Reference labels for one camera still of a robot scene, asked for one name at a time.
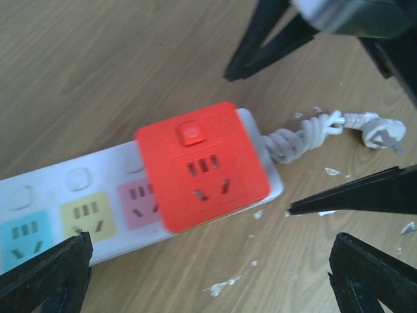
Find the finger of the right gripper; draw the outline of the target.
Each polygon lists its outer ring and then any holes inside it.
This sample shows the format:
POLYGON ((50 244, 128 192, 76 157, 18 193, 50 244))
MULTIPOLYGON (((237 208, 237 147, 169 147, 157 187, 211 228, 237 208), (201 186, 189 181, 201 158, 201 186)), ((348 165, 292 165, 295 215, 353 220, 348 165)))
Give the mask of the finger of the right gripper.
POLYGON ((325 211, 416 214, 416 165, 393 167, 291 204, 290 215, 325 211))
POLYGON ((296 14, 270 41, 265 39, 278 24, 290 2, 260 0, 248 28, 232 56, 223 77, 245 80, 314 39, 318 30, 296 14))

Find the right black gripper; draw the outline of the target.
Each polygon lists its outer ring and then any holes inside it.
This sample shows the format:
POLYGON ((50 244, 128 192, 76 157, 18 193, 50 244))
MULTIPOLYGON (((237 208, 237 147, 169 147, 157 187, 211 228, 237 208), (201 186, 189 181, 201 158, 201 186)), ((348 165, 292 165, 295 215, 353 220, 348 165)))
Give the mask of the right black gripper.
POLYGON ((358 38, 381 75, 394 77, 416 107, 416 24, 396 38, 358 38))

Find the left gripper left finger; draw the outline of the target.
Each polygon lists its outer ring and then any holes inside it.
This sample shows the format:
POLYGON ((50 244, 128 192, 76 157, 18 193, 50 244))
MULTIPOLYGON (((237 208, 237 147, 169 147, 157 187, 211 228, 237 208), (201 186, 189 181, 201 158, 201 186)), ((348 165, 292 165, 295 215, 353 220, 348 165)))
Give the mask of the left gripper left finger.
POLYGON ((1 312, 80 312, 93 245, 81 232, 1 275, 1 312))

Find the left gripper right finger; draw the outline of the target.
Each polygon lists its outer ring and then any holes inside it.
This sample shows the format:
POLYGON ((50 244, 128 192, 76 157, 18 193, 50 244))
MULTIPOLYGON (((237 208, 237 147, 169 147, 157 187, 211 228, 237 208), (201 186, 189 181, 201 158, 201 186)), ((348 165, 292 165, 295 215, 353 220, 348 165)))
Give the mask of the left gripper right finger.
POLYGON ((341 312, 416 312, 416 269, 341 232, 329 264, 330 285, 341 312))

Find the white power strip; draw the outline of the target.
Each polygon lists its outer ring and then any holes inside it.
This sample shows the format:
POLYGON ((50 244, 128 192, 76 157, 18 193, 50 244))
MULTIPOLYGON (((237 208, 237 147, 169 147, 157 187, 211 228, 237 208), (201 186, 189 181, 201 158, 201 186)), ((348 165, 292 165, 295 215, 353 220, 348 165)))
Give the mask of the white power strip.
MULTIPOLYGON (((253 115, 244 108, 237 112, 266 171, 270 193, 215 220, 267 203, 283 192, 253 115)), ((92 263, 177 234, 162 221, 135 138, 1 181, 2 273, 86 231, 93 244, 92 263)))

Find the red cube socket adapter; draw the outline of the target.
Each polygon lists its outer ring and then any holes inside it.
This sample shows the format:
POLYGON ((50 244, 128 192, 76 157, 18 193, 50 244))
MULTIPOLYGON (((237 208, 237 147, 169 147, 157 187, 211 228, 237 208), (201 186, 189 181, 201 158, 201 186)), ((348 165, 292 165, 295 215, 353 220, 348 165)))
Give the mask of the red cube socket adapter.
POLYGON ((270 193, 238 116, 222 102, 134 134, 165 227, 179 233, 239 211, 270 193))

